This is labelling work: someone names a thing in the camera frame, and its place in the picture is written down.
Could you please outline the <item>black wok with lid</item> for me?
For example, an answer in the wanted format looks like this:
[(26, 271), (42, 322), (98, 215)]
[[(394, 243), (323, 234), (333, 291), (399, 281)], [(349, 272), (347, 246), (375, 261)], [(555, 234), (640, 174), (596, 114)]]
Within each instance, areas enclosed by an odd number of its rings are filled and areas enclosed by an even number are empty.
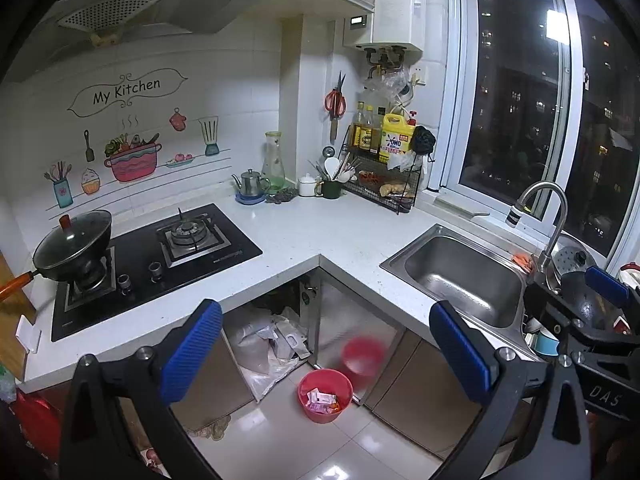
[(64, 214), (37, 246), (31, 271), (1, 287), (1, 300), (25, 287), (37, 275), (60, 283), (72, 283), (85, 292), (103, 282), (106, 266), (102, 263), (112, 232), (112, 214), (97, 209), (70, 218)]

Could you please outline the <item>white plastic bags under counter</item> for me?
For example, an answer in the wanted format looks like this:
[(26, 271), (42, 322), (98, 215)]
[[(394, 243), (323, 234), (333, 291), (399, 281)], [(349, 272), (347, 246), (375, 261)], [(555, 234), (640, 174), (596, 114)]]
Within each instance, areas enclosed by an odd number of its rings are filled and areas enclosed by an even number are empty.
[(224, 332), (257, 402), (311, 357), (308, 330), (291, 307), (277, 314), (244, 304), (224, 315)]

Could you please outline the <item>black gas stove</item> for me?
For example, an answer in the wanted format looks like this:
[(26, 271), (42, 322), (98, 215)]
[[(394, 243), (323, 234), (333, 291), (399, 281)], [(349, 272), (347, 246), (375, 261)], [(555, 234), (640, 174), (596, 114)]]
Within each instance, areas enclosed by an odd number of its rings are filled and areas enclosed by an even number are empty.
[(51, 340), (147, 304), (262, 254), (216, 205), (188, 211), (112, 238), (103, 282), (88, 292), (58, 284)]

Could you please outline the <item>dark green gold-handled mug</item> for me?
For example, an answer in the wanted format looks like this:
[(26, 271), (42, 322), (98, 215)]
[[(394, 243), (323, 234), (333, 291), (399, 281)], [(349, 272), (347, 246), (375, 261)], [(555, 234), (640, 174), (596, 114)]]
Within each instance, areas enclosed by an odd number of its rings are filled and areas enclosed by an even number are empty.
[(326, 198), (327, 200), (337, 200), (343, 191), (343, 185), (338, 181), (321, 181), (314, 188), (314, 195)]

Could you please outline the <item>white lidded sugar jar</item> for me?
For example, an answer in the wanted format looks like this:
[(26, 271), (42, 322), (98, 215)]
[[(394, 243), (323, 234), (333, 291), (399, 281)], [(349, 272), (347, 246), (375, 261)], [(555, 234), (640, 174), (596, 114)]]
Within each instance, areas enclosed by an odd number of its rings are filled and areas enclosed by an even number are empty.
[(316, 177), (311, 177), (310, 174), (305, 174), (297, 181), (297, 191), (300, 197), (316, 197), (319, 180)]

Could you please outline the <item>white ceramic spoon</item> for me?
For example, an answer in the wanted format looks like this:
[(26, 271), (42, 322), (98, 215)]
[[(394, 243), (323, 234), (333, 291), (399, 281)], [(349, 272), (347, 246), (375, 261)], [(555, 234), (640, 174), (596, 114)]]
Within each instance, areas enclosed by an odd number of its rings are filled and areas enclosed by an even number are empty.
[(326, 174), (328, 175), (330, 180), (334, 180), (335, 177), (337, 176), (338, 172), (340, 171), (341, 168), (341, 159), (339, 159), (338, 157), (328, 157), (324, 163), (324, 170), (326, 170)]

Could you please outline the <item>orange sponge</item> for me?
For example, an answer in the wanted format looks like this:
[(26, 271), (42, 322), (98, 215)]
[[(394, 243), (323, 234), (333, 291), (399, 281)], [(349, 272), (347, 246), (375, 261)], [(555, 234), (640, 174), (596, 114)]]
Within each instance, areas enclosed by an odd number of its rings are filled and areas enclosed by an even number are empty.
[(527, 274), (532, 273), (533, 270), (535, 270), (534, 259), (530, 255), (515, 254), (512, 256), (511, 260)]

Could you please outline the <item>white water heater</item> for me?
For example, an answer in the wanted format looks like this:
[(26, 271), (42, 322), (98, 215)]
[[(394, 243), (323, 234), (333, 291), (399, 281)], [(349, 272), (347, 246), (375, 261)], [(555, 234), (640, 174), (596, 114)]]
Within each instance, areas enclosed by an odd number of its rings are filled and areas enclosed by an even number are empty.
[(425, 0), (374, 0), (372, 13), (346, 18), (343, 46), (358, 50), (401, 48), (422, 53)]

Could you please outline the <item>yellow detergent jug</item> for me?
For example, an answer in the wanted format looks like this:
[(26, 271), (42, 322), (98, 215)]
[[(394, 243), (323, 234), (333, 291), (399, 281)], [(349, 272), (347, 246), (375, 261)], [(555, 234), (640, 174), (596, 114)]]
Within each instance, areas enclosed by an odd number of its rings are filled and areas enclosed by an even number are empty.
[(378, 160), (388, 162), (390, 155), (405, 155), (410, 150), (414, 125), (409, 125), (405, 117), (385, 114), (382, 119), (382, 133)]

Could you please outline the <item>stainless steel sink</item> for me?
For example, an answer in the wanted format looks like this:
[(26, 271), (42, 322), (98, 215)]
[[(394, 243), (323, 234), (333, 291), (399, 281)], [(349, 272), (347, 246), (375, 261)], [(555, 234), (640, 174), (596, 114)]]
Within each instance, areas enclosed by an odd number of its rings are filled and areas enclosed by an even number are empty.
[(440, 224), (381, 268), (531, 358), (523, 335), (525, 274), (498, 252)]

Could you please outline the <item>ginger root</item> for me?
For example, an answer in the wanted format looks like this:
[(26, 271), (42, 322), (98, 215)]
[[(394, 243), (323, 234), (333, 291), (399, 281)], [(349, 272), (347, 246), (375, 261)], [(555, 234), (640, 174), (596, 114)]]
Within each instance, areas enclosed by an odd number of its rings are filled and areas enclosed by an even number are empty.
[(411, 186), (405, 184), (404, 182), (400, 183), (386, 183), (383, 184), (378, 190), (378, 194), (380, 194), (383, 198), (413, 198), (414, 192), (411, 189)]

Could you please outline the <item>red scissors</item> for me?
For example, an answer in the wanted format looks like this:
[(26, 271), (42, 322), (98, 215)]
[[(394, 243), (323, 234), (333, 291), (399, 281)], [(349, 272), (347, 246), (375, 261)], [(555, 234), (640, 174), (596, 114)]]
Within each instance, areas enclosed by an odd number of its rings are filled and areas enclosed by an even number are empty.
[(341, 118), (346, 112), (346, 100), (343, 96), (345, 79), (346, 76), (339, 72), (335, 87), (324, 98), (324, 109), (331, 120)]

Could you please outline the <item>red trash bin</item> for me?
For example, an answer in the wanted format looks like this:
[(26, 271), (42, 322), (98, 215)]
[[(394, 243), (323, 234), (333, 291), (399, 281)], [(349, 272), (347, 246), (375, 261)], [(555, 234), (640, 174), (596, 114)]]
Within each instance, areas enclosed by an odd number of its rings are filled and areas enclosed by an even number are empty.
[(305, 415), (316, 424), (328, 424), (352, 403), (354, 388), (338, 370), (312, 370), (297, 386), (297, 399)]

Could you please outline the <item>steel wool scrubber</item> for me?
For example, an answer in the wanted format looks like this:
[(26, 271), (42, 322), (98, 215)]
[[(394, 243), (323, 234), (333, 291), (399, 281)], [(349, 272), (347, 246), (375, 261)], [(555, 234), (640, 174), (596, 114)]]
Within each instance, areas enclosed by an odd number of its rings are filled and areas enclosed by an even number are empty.
[(297, 196), (296, 188), (280, 188), (274, 193), (269, 194), (266, 197), (266, 202), (270, 204), (284, 204), (288, 203)]

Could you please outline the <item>oil bottle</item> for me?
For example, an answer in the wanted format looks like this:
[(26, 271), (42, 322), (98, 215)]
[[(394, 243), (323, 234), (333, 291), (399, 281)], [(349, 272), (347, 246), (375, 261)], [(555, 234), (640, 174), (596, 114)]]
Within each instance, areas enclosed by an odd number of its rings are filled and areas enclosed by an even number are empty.
[(387, 103), (378, 92), (364, 87), (357, 94), (357, 106), (352, 116), (348, 147), (360, 155), (378, 157), (382, 142), (383, 118)]

